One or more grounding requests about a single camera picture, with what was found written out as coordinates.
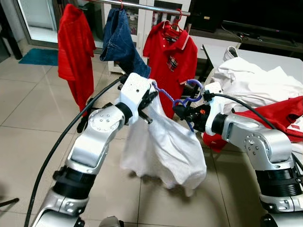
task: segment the television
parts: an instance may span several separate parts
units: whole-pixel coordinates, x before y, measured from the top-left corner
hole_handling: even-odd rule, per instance
[[[303,0],[226,0],[222,26],[303,41]]]

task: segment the tile floor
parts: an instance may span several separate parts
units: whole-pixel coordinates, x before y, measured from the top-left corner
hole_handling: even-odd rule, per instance
[[[26,47],[26,53],[32,46]],[[118,75],[93,58],[95,90]],[[118,96],[110,89],[96,103]],[[0,201],[20,202],[0,209],[1,227],[23,226],[36,175],[51,147],[79,112],[57,67],[23,65],[13,57],[0,63]],[[86,226],[116,215],[127,227],[255,227],[264,214],[258,185],[248,158],[233,146],[220,154],[204,145],[207,178],[191,198],[181,188],[166,190],[159,180],[131,175],[119,167],[128,127],[110,144],[110,151],[90,193],[82,218]],[[73,127],[57,149],[40,182],[32,217],[53,184],[52,174],[63,164],[77,138]]]

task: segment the shirt collar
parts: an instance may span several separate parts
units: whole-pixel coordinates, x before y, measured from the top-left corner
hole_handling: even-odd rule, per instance
[[[167,21],[168,20],[162,21],[161,23],[154,26],[151,30],[151,33],[159,32],[160,34],[162,34],[164,27],[166,25],[168,26],[168,24],[166,23]],[[173,43],[172,45],[167,47],[166,50],[173,50],[175,48],[184,50],[188,39],[189,39],[189,35],[188,35],[187,31],[183,30],[182,33],[179,35],[179,39],[175,43]]]

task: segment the white table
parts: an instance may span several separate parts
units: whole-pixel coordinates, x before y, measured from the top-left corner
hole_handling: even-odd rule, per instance
[[[199,53],[205,52],[211,65],[216,68],[223,63],[223,56],[226,51],[225,47],[214,45],[203,45],[195,42]],[[293,76],[296,80],[303,83],[303,61],[298,58],[290,58],[268,53],[260,53],[254,51],[237,50],[239,57],[247,60],[250,63],[258,65],[265,71],[272,70],[281,66],[283,71],[288,76]]]

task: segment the blue mat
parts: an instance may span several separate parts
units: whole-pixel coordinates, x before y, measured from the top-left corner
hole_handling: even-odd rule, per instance
[[[31,65],[58,65],[58,51],[46,49],[31,49],[20,61],[19,64]]]

